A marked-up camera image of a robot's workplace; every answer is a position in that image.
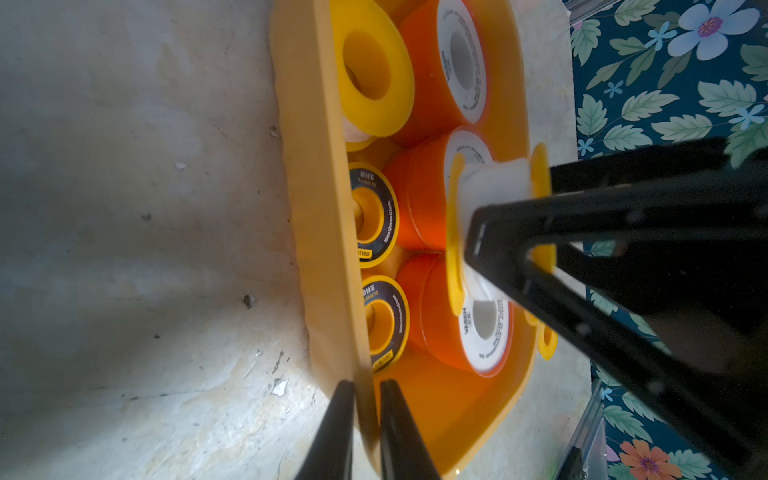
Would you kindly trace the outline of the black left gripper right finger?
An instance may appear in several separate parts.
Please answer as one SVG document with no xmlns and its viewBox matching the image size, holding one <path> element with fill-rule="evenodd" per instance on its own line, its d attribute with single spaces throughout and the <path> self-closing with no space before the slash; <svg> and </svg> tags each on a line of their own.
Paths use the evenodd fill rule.
<svg viewBox="0 0 768 480">
<path fill-rule="evenodd" d="M 395 380 L 380 383 L 383 479 L 440 479 Z"/>
</svg>

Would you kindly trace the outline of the black yellow tape roll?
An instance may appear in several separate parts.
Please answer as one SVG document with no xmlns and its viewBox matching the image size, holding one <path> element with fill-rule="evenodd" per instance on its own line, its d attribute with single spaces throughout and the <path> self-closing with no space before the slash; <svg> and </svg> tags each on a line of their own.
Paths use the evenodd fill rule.
<svg viewBox="0 0 768 480">
<path fill-rule="evenodd" d="M 359 265 L 371 269 L 384 262 L 397 243 L 401 225 L 398 199 L 379 169 L 364 162 L 352 162 L 348 169 Z"/>
<path fill-rule="evenodd" d="M 366 314 L 372 371 L 384 371 L 405 351 L 410 332 L 410 309 L 401 285 L 385 275 L 363 278 L 363 303 Z"/>
</svg>

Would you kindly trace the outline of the yellow plastic storage box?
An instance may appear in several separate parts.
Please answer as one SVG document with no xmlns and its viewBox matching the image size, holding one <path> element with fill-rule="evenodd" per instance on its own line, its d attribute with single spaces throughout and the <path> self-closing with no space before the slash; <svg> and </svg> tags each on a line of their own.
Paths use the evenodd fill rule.
<svg viewBox="0 0 768 480">
<path fill-rule="evenodd" d="M 326 395 L 342 380 L 355 384 L 359 430 L 374 467 L 381 464 L 379 385 L 397 381 L 436 469 L 453 478 L 524 391 L 537 329 L 516 311 L 508 360 L 491 378 L 456 370 L 421 351 L 372 372 L 329 3 L 276 2 L 269 44 L 314 378 Z"/>
</svg>

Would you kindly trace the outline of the orange sealing tape roll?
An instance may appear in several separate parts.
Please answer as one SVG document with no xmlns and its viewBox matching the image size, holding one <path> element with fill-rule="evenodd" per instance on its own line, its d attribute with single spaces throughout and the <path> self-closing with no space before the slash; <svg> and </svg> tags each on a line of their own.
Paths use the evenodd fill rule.
<svg viewBox="0 0 768 480">
<path fill-rule="evenodd" d="M 488 98 L 488 73 L 475 19 L 465 1 L 427 1 L 400 24 L 415 78 L 406 124 L 392 136 L 411 147 L 477 124 Z"/>
<path fill-rule="evenodd" d="M 409 347 L 481 377 L 490 378 L 501 371 L 513 339 L 514 313 L 509 302 L 467 298 L 455 313 L 450 305 L 446 262 L 437 253 L 421 253 L 406 260 L 396 281 L 409 303 Z"/>
<path fill-rule="evenodd" d="M 400 152 L 385 166 L 384 175 L 394 189 L 401 216 L 400 246 L 445 249 L 447 196 L 458 155 L 467 164 L 494 161 L 480 132 L 460 127 Z"/>
</svg>

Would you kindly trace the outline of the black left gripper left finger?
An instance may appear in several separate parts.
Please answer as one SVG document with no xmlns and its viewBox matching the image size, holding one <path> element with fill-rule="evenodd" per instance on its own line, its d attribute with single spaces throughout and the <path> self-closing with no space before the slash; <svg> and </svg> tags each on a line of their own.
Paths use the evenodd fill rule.
<svg viewBox="0 0 768 480">
<path fill-rule="evenodd" d="M 353 382 L 337 384 L 296 480 L 351 478 L 355 395 Z"/>
</svg>

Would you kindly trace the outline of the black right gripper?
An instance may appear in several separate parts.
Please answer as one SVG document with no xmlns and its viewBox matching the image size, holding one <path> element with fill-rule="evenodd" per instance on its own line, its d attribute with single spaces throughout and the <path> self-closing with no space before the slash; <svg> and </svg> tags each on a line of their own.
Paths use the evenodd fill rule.
<svg viewBox="0 0 768 480">
<path fill-rule="evenodd" d="M 651 145 L 550 168 L 553 195 L 480 208 L 467 263 L 666 419 L 734 479 L 767 475 L 767 167 L 727 140 Z M 653 347 L 533 264 L 632 313 Z"/>
</svg>

